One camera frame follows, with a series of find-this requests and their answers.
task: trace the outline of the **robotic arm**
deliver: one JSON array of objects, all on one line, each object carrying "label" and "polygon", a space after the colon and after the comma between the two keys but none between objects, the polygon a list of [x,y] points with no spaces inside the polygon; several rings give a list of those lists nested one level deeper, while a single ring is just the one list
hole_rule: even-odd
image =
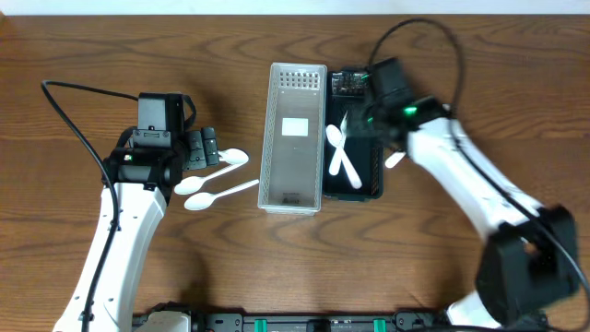
[{"label": "robotic arm", "polygon": [[448,308],[451,324],[509,326],[574,294],[580,276],[565,257],[577,260],[570,213],[544,208],[510,182],[475,147],[448,107],[433,97],[416,101],[396,59],[368,69],[369,107],[351,116],[348,134],[373,136],[404,150],[465,211],[486,243],[477,291]]},{"label": "robotic arm", "polygon": [[[49,92],[45,84],[97,91],[49,81],[43,82],[46,94]],[[137,101],[138,125],[122,133],[117,146],[103,162],[114,183],[119,223],[91,299],[88,317],[91,331],[131,331],[137,286],[146,253],[154,231],[166,213],[171,189],[182,180],[183,171],[203,169],[219,162],[213,128],[189,131],[195,121],[196,109],[188,96],[141,93]],[[185,103],[192,110],[187,120],[184,120]],[[108,243],[112,220],[116,219],[113,212],[112,195],[105,187],[101,195],[99,224],[88,258],[54,332],[84,330],[85,303]],[[182,317],[180,320],[178,324],[186,321]]]}]

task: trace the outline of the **plastic utensil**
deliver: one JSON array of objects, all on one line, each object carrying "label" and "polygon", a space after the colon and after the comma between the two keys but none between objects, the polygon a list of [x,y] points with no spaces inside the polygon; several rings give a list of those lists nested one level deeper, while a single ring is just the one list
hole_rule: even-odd
[{"label": "plastic utensil", "polygon": [[328,138],[328,142],[332,146],[336,148],[336,150],[341,149],[340,153],[342,155],[342,165],[344,165],[344,170],[347,172],[348,180],[353,188],[359,189],[362,187],[362,182],[360,181],[359,174],[352,166],[350,159],[347,156],[347,153],[340,147],[340,141],[342,140],[342,133],[335,125],[329,124],[328,127],[325,129],[325,135]]},{"label": "plastic utensil", "polygon": [[332,156],[332,161],[330,161],[330,166],[328,167],[328,172],[331,175],[337,175],[340,172],[340,164],[342,163],[342,152],[344,151],[344,143],[347,140],[347,117],[348,112],[344,114],[344,118],[342,118],[342,123],[340,124],[340,132],[342,133],[342,139],[340,140],[340,146],[342,148],[337,148],[336,152],[334,152],[334,156]]},{"label": "plastic utensil", "polygon": [[211,204],[213,204],[214,200],[216,200],[220,197],[223,197],[223,196],[227,196],[229,194],[239,192],[239,191],[244,190],[246,188],[250,188],[253,185],[257,185],[259,182],[260,182],[260,180],[258,180],[258,179],[252,180],[252,181],[247,182],[245,184],[236,185],[233,188],[228,189],[228,190],[223,191],[218,194],[198,193],[196,195],[189,197],[189,199],[187,199],[186,202],[184,202],[184,207],[186,209],[193,210],[193,211],[209,208],[211,206]]},{"label": "plastic utensil", "polygon": [[238,148],[228,148],[225,151],[218,151],[218,154],[221,157],[219,160],[225,161],[231,165],[243,164],[248,162],[250,159],[246,152]]},{"label": "plastic utensil", "polygon": [[396,151],[385,160],[385,167],[394,168],[406,156],[406,152]]},{"label": "plastic utensil", "polygon": [[199,189],[201,189],[201,187],[206,181],[211,180],[227,172],[231,172],[242,165],[243,163],[232,164],[205,177],[189,176],[186,179],[182,180],[179,184],[176,184],[176,186],[174,187],[174,193],[178,195],[189,195],[192,193],[196,193],[197,191],[199,191]]}]

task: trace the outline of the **green clip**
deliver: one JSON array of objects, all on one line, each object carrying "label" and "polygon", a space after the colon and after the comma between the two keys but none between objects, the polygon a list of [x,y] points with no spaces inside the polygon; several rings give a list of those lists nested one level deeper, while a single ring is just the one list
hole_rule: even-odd
[{"label": "green clip", "polygon": [[375,319],[372,324],[375,326],[375,332],[387,332],[387,323],[384,319]]},{"label": "green clip", "polygon": [[254,320],[254,332],[266,332],[266,320],[265,319]]}]

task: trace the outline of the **white label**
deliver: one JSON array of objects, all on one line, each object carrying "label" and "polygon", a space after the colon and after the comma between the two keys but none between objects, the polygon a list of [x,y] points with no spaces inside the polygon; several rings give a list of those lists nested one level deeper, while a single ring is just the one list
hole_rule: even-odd
[{"label": "white label", "polygon": [[283,136],[307,136],[307,119],[283,118]]}]

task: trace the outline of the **led light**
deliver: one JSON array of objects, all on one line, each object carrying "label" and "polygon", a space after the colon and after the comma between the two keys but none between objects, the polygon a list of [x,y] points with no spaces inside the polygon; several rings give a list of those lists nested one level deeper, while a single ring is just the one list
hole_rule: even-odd
[{"label": "led light", "polygon": [[404,109],[404,114],[405,114],[406,116],[412,116],[412,115],[416,114],[416,111],[417,111],[417,110],[418,110],[418,107],[416,107],[416,106],[407,106],[407,107]]}]

